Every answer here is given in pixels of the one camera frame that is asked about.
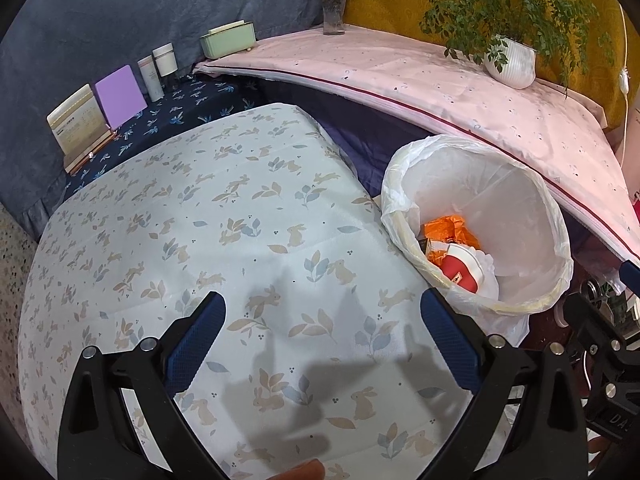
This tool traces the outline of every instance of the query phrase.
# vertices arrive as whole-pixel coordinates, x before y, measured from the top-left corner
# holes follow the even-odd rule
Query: book
[[[98,81],[95,92],[112,130],[146,108],[145,98],[129,65]]]
[[[249,50],[255,45],[254,24],[240,20],[212,28],[200,38],[200,44],[204,55],[209,59]]]
[[[47,123],[62,152],[65,171],[104,139],[111,138],[104,115],[89,85],[84,85],[47,116]]]

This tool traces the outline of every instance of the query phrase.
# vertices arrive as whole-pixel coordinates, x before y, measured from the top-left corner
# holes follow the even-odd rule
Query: white cable
[[[625,126],[624,133],[622,137],[622,156],[620,157],[620,169],[622,169],[623,164],[625,163],[625,149],[626,149],[626,122],[629,118],[629,72],[626,69],[626,58],[628,56],[628,38],[626,36],[626,19],[625,19],[625,11],[622,8],[622,4],[620,4],[620,14],[622,15],[622,25],[625,31],[625,63],[620,71],[619,83],[620,83],[620,91],[625,96]]]
[[[587,351],[584,351],[582,354],[582,371],[584,371],[584,378],[587,379],[587,386],[589,387],[589,391],[591,391],[591,381],[589,380],[589,374],[587,373]]]

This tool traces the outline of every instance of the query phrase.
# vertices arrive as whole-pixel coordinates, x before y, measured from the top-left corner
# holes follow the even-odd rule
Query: trash bin
[[[386,169],[381,200],[396,246],[487,334],[519,344],[529,314],[553,306],[569,287],[574,266],[558,204],[539,174],[495,148],[450,135],[403,146]],[[420,250],[420,226],[454,214],[493,257],[498,300],[457,286]]]

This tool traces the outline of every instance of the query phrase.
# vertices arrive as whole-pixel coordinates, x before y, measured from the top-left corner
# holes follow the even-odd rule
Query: white flower pot
[[[504,52],[508,62],[502,67],[502,72],[498,72],[494,62],[489,61],[487,54],[485,54],[484,66],[487,71],[494,79],[516,90],[530,86],[536,79],[536,51],[530,46],[508,38],[502,38],[502,41],[507,46],[501,45],[499,49]]]

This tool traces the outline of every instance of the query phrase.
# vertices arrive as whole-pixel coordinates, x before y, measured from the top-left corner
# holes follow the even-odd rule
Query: mint green tissue box
[[[255,45],[254,24],[242,23],[225,30],[210,30],[200,38],[204,55],[209,59],[218,59]]]

